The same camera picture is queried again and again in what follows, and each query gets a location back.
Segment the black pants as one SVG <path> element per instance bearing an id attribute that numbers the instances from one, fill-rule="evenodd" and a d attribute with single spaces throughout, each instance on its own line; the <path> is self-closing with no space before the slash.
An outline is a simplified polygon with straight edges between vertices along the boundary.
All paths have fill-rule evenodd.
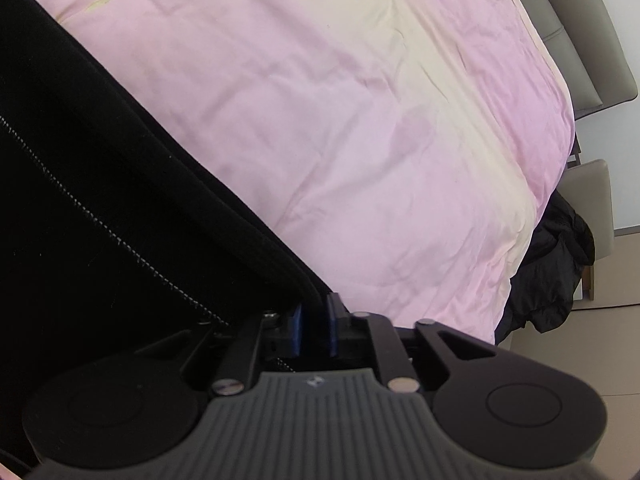
<path id="1" fill-rule="evenodd" d="M 1 460 L 115 469 L 198 422 L 232 344 L 329 287 L 36 0 L 1 0 Z"/>

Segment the black clothes pile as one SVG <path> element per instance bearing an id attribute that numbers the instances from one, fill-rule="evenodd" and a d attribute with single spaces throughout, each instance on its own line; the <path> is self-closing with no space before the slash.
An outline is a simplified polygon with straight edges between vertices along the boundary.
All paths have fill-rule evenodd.
<path id="1" fill-rule="evenodd" d="M 593 265 L 595 255 L 588 224 L 559 192 L 553 192 L 511 278 L 495 342 L 500 344 L 527 324 L 541 334 L 560 327 L 573 309 L 582 272 Z"/>

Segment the pink floral bed duvet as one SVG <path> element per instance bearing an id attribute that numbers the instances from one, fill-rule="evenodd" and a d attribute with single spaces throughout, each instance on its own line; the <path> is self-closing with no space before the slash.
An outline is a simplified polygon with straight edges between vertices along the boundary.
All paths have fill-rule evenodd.
<path id="1" fill-rule="evenodd" d="M 572 147 L 521 0 L 37 0 L 355 310 L 492 341 Z"/>

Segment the beige chair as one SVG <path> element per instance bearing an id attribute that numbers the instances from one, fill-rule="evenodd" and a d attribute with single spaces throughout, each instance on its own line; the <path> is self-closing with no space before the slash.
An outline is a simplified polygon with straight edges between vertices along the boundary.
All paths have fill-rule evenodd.
<path id="1" fill-rule="evenodd" d="M 564 171 L 558 191 L 587 223 L 594 241 L 594 261 L 614 249 L 614 214 L 608 164 L 603 159 Z"/>

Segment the grey upholstered headboard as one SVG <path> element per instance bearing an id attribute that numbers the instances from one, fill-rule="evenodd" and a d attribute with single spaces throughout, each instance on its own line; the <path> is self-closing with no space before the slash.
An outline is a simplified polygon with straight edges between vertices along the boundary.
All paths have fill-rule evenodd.
<path id="1" fill-rule="evenodd" d="M 597 93 L 594 104 L 574 99 L 576 118 L 630 102 L 638 86 L 603 0 L 549 0 Z"/>

